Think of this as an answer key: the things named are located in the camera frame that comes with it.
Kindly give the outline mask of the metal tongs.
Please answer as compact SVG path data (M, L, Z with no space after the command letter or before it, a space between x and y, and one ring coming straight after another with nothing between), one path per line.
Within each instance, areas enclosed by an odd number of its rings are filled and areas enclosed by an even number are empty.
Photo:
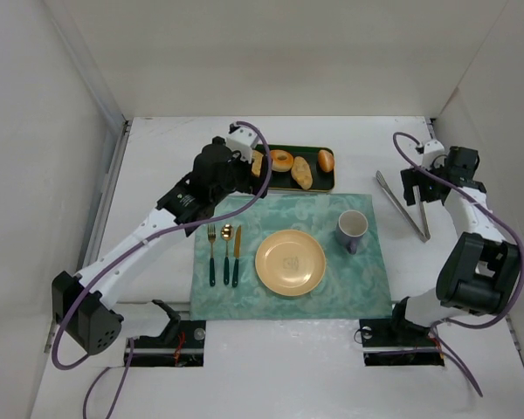
M379 184L382 191L386 194L386 196L391 200L391 202L394 204L398 212L402 215L403 219L409 224L409 226L414 230L418 238L423 242L426 243L431 239L431 232L429 229L429 224L426 216L426 211L424 207L423 202L418 203L418 209L419 209L419 215L421 219L421 225L422 227L419 227L416 223L416 221L413 219L413 217L410 215L410 213L407 211L407 209L402 205L402 203L397 199L394 192L391 190L390 186L386 182L383 174L380 170L377 170L375 173L375 179L377 183Z

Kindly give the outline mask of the round bun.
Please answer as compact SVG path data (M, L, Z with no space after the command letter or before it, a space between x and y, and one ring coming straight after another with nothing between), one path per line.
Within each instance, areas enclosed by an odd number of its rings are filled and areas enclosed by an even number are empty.
M321 149L318 152L318 164L323 172L332 172L334 170L334 155L326 149Z

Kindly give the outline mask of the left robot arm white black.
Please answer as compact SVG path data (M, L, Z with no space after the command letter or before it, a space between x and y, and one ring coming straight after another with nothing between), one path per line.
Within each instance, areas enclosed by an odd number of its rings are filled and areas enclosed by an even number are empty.
M140 225L111 251L74 275L52 281L52 311L59 333L68 333L85 356L100 354L117 338L151 337L169 344L178 334L180 315L167 303L115 306L124 289L172 245L199 226L219 221L216 206L234 192L264 197L271 163L252 173L252 153L263 135L236 126L216 137L196 156L193 169L166 193Z

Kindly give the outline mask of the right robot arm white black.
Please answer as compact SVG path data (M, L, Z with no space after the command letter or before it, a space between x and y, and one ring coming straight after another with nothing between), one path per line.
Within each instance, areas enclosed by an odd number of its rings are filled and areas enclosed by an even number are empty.
M398 335L425 335L436 323L459 316L500 315L507 308L523 263L486 206L486 187L475 180L479 154L446 149L438 141L417 148L420 168L402 171L409 206L441 202L451 215L458 241L438 274L436 286L394 306L390 328Z

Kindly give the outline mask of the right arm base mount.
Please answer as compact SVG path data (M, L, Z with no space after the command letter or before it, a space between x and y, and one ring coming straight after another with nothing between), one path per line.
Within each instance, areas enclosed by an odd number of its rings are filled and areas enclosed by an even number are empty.
M360 319L354 341L362 345L366 367L443 367L445 361L430 329L405 318L406 301L393 306L388 318Z

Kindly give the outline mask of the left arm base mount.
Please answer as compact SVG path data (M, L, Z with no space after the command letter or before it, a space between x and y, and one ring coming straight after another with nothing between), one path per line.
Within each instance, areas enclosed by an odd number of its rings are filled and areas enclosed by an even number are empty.
M122 316L115 335L125 340L123 362L132 367L201 367L206 322L192 320L187 309L176 311L166 302L121 303Z

